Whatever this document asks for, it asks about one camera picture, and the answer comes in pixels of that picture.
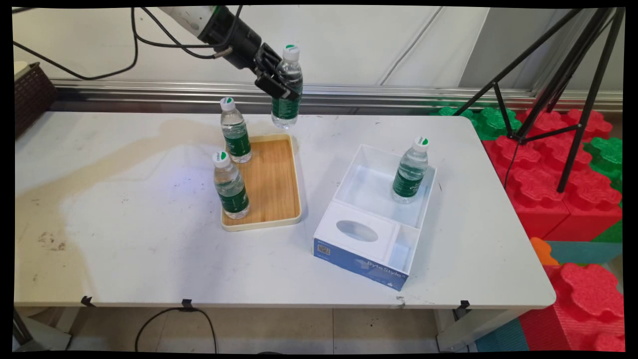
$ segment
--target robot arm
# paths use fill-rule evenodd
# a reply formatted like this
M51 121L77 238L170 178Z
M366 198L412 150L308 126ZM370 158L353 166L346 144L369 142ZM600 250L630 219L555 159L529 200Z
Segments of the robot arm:
M281 58L241 19L235 21L226 6L160 6L184 29L209 45L238 69L249 68L255 85L273 98L296 99L275 70Z

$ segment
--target qr code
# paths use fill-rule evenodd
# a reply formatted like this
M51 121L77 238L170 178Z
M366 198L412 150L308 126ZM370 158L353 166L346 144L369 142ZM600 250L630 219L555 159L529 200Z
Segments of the qr code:
M328 248L328 247L324 247L322 245L317 245L317 249L319 250L319 252L325 253L328 256L330 255L330 248Z

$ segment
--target red foam block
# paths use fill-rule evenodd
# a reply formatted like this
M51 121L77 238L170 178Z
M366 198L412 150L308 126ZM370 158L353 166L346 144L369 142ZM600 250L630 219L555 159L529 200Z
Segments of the red foam block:
M529 237L545 237L569 216L557 184L540 166L510 171L507 195Z
M574 141L574 133L559 134L545 139L533 141L534 148L540 152L542 159L540 163L549 172L557 175L559 178L563 174L563 169L567 162L572 142ZM582 149L582 143L576 153L573 171L581 171L589 167L591 162L591 153Z
M501 183L504 183L505 174L512 163L512 157L516 149L516 141L501 136L495 141L483 141L483 146L486 149L490 161L492 161L498 178L501 180ZM512 170L537 168L539 161L540 153L536 151L531 144L520 145L516 152L514 164L512 164Z
M563 121L568 125L576 125L581 120L581 110L569 110L568 113L563 115ZM605 121L605 118L600 112L592 111L590 118L587 121L587 127L582 137L584 142L591 141L594 137L602 137L609 139L609 132L611 132L612 125Z
M624 299L616 277L597 264L543 268L556 302L519 317L530 350L624 351Z
M569 216L543 237L546 241L591 241L623 218L623 196L609 178L587 168L572 172L563 203Z
M527 121L527 116L530 115L531 109L528 109L523 114L518 114L516 118L524 123ZM567 124L563 121L563 118L560 113L556 111L546 112L541 111L540 114L536 117L536 121L534 121L534 125L531 127L530 131L527 134L527 137L532 137L540 134L544 134L546 132L560 130L561 128L567 127Z

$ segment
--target white table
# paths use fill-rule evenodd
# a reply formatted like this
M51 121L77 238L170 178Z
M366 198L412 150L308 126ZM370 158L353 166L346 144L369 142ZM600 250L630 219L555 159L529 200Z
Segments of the white table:
M280 132L246 115L250 135ZM474 309L439 335L457 348L555 301L471 123L440 116L301 116L302 220L228 233L211 155L219 115L48 112L15 143L16 305ZM311 255L359 144L430 141L437 196L401 292Z

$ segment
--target wooden tray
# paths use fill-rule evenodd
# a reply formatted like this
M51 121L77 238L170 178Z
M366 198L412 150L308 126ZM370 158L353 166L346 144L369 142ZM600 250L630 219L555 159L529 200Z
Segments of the wooden tray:
M235 165L244 176L250 210L242 219L229 218L221 211L221 226L235 232L298 223L301 200L291 137L276 134L249 139L253 157Z

